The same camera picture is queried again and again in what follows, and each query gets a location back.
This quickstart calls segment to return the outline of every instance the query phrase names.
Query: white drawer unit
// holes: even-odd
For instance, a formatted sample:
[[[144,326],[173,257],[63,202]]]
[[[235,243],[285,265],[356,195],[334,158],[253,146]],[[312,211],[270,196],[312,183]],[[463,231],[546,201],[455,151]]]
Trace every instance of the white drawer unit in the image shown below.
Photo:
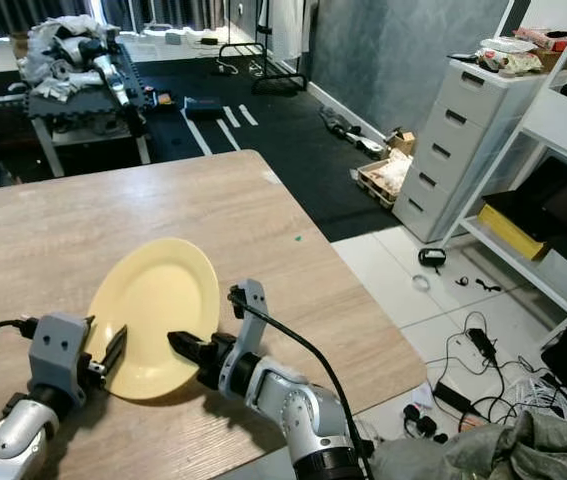
[[[393,209],[421,241],[442,238],[544,78],[450,62]]]

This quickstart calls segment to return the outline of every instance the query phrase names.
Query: white tape line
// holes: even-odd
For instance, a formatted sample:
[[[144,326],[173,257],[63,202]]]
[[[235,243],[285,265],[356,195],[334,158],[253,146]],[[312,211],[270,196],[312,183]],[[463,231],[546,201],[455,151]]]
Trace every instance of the white tape line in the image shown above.
[[[203,135],[201,135],[201,132],[196,126],[196,123],[194,123],[192,120],[187,118],[184,109],[181,109],[181,115],[183,115],[187,127],[190,129],[190,132],[192,132],[192,136],[194,137],[194,140],[196,140],[196,143],[198,143],[201,150],[203,150],[203,155],[212,155],[212,150],[210,150],[210,147],[205,142],[205,139],[203,138]]]
[[[259,124],[259,122],[254,120],[254,117],[250,114],[250,112],[248,111],[248,109],[245,105],[239,105],[239,110],[241,110],[241,113],[243,114],[243,116],[245,117],[245,119],[248,121],[248,123],[250,125],[252,125],[253,127],[256,127]]]
[[[236,140],[234,139],[234,137],[232,136],[232,133],[230,132],[230,129],[227,128],[227,124],[225,123],[225,121],[222,118],[217,118],[216,119],[216,123],[219,124],[219,127],[221,127],[221,130],[223,130],[223,133],[225,134],[225,136],[227,137],[227,139],[230,141],[230,143],[232,144],[232,146],[234,147],[234,150],[240,150],[241,147],[239,147],[239,144],[236,143]]]
[[[241,126],[241,124],[239,123],[239,121],[234,116],[234,112],[232,112],[232,109],[230,107],[223,107],[223,110],[225,111],[225,116],[230,121],[232,126],[234,128],[239,128]]]

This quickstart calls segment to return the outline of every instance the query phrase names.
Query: drawer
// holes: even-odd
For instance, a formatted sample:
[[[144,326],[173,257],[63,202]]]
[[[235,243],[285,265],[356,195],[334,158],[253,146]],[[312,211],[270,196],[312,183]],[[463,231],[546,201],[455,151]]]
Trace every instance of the drawer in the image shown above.
[[[435,103],[419,138],[414,164],[451,191],[472,161],[484,133],[482,127]]]
[[[464,115],[468,120],[487,126],[499,108],[507,88],[494,83],[488,72],[450,64],[437,102]]]
[[[426,242],[449,198],[450,193],[438,188],[427,175],[412,166],[392,213],[421,241]]]

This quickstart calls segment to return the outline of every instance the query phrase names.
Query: clothes rack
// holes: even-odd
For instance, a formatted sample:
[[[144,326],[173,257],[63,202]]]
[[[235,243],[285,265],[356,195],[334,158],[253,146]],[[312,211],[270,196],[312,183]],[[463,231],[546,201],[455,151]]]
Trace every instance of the clothes rack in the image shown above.
[[[263,8],[263,2],[267,2],[265,4],[265,18],[266,18],[266,26],[261,27],[259,25],[259,13]],[[268,58],[267,58],[267,49],[269,43],[269,37],[272,35],[272,28],[270,27],[270,0],[261,0],[261,2],[257,2],[256,12],[254,14],[254,42],[247,42],[247,43],[232,43],[231,36],[230,36],[230,13],[232,12],[232,0],[227,0],[227,10],[228,10],[228,25],[227,25],[227,43],[223,45],[219,49],[219,60],[223,58],[223,51],[226,48],[236,48],[237,51],[238,47],[258,47],[261,49],[261,53],[259,54],[263,58],[263,75],[254,80],[252,84],[252,93],[255,94],[258,90],[258,86],[267,81],[271,80],[282,80],[282,79],[300,79],[302,85],[299,85],[296,82],[290,82],[291,86],[295,88],[301,87],[302,90],[307,89],[307,77],[299,72],[300,65],[301,65],[301,56],[296,59],[296,72],[294,73],[277,73],[277,74],[268,74]],[[258,35],[262,34],[265,36],[264,44],[258,41]]]

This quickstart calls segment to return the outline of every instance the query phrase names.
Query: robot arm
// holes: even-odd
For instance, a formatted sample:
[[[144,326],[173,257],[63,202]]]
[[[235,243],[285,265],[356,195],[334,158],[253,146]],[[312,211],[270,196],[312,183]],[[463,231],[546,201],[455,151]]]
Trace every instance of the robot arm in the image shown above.
[[[246,280],[233,287],[244,303],[267,312],[260,283]],[[258,351],[265,322],[235,304],[244,318],[238,338],[224,333],[205,343],[188,332],[170,332],[179,354],[199,365],[198,380],[228,399],[275,422],[285,436],[298,479],[363,479],[339,399],[329,390]]]
[[[55,313],[36,323],[29,358],[28,395],[16,394],[0,421],[0,479],[20,479],[43,464],[47,442],[73,408],[86,400],[88,387],[103,387],[121,356],[125,327],[112,339],[102,362],[83,352],[92,319]]]

